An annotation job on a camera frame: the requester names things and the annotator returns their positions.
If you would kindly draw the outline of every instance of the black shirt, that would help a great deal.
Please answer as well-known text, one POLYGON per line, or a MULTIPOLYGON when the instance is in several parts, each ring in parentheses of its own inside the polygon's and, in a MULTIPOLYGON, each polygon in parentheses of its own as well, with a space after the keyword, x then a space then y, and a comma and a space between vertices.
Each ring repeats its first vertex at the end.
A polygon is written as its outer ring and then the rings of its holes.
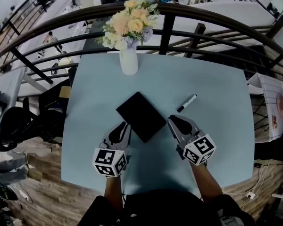
POLYGON ((78 226, 253 226, 254 219, 228 195, 204 203, 189 192, 170 190, 128 195, 122 212, 98 196, 78 226))

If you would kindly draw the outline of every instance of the purple flower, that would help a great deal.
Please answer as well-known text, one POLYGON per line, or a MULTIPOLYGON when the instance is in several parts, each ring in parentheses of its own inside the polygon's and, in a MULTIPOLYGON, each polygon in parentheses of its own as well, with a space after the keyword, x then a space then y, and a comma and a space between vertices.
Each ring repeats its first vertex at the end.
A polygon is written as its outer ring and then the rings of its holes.
POLYGON ((138 40, 131 38, 130 36, 125 37, 128 48, 135 48, 138 46, 138 40))
POLYGON ((142 40, 143 40, 144 42, 148 42, 152 35, 153 35, 153 29, 147 28, 147 29, 142 33, 142 40))

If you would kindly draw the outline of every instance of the black tablet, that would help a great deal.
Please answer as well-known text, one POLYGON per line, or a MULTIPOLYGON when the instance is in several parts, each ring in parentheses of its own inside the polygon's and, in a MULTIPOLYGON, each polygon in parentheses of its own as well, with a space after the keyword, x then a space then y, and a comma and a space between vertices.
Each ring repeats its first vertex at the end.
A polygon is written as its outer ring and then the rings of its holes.
POLYGON ((140 92, 118 107, 117 112, 143 142, 150 140, 166 124, 166 120, 140 92))

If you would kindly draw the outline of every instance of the whiteboard marker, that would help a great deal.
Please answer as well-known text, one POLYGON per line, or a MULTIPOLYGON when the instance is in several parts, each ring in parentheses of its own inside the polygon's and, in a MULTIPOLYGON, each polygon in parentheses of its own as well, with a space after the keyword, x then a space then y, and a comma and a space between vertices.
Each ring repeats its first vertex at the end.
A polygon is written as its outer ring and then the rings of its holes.
POLYGON ((178 112, 181 112, 184 108, 186 108, 194 99, 197 98, 197 95, 191 95, 178 109, 178 112))

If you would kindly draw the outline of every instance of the white marker cube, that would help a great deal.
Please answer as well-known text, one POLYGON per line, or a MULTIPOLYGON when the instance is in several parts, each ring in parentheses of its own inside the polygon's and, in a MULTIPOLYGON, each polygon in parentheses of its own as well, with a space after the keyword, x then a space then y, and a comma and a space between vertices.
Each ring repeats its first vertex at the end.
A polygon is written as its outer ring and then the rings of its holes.
POLYGON ((127 164, 127 159, 124 151, 96 148, 92 164, 99 174, 117 177, 127 164))
POLYGON ((209 159, 216 149, 209 134, 196 139, 195 141, 187 144, 184 148, 183 156, 196 166, 202 164, 209 159))

